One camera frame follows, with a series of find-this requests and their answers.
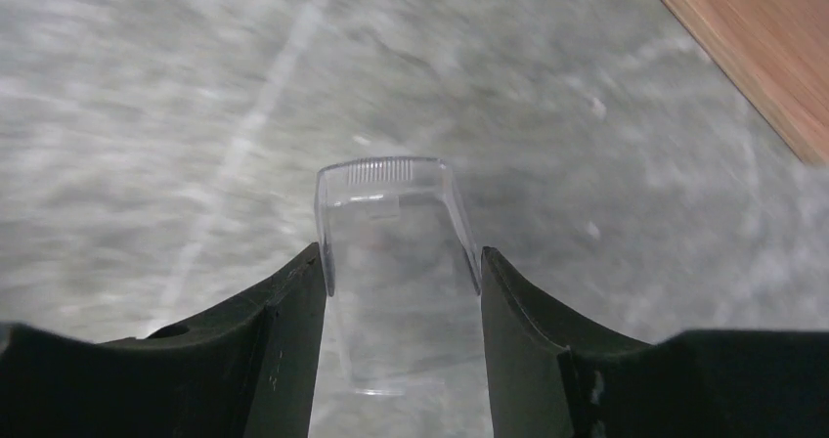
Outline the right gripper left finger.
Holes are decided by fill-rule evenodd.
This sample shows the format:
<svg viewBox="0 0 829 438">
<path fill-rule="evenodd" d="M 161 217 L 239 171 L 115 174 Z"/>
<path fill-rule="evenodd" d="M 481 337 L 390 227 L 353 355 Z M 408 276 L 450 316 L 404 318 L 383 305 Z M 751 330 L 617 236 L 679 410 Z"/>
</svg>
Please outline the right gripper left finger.
<svg viewBox="0 0 829 438">
<path fill-rule="evenodd" d="M 1 326 L 5 437 L 304 437 L 327 292 L 311 244 L 274 275 L 148 337 Z"/>
</svg>

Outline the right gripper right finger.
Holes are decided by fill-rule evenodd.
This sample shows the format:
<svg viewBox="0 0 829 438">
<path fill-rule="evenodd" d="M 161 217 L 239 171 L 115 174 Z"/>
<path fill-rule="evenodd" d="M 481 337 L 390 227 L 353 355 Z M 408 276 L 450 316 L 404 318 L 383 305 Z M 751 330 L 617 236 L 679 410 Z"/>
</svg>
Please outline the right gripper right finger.
<svg viewBox="0 0 829 438">
<path fill-rule="evenodd" d="M 693 329 L 656 344 L 583 316 L 482 253 L 498 437 L 824 437 L 824 331 Z"/>
</svg>

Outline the clear plastic metronome cover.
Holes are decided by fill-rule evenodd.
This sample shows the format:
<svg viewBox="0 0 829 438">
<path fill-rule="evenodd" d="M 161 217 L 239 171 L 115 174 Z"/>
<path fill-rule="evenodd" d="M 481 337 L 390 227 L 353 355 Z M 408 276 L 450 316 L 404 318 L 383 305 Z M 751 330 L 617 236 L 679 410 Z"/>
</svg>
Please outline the clear plastic metronome cover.
<svg viewBox="0 0 829 438">
<path fill-rule="evenodd" d="M 403 394 L 444 383 L 482 355 L 480 253 L 444 160 L 381 156 L 325 167 L 315 217 L 351 387 Z"/>
</svg>

